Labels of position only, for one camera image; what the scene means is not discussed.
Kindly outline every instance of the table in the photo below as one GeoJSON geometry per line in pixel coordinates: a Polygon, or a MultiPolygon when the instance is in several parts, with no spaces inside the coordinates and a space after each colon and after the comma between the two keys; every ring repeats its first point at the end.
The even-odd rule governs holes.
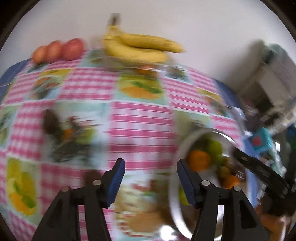
{"type": "MultiPolygon", "coordinates": [[[[159,240],[156,229],[172,224],[169,169],[190,122],[219,129],[243,147],[215,80],[182,65],[177,75],[160,71],[157,79],[111,72],[100,54],[86,50],[78,60],[39,68],[23,62],[11,69],[19,73],[6,75],[4,84],[12,84],[0,87],[8,92],[1,104],[0,212],[17,240],[31,239],[61,187],[81,187],[85,172],[103,173],[117,158],[126,161],[126,173],[116,202],[104,210],[111,237],[159,240]],[[63,139],[71,138],[71,120],[83,128],[79,150],[67,161],[57,163],[69,153],[42,129],[49,108],[59,116],[63,139]]],[[[79,212],[87,240],[83,206],[79,212]]]]}

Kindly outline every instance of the banana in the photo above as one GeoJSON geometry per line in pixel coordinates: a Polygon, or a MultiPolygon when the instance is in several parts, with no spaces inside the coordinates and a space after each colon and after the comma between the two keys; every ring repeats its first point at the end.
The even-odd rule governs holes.
{"type": "Polygon", "coordinates": [[[112,29],[109,29],[108,33],[104,36],[103,45],[108,54],[117,58],[122,58],[128,62],[158,64],[168,60],[168,55],[165,52],[125,45],[112,29]]]}
{"type": "Polygon", "coordinates": [[[139,34],[127,34],[122,32],[120,38],[125,44],[133,47],[156,49],[173,53],[184,52],[183,47],[179,43],[161,37],[139,34]]]}

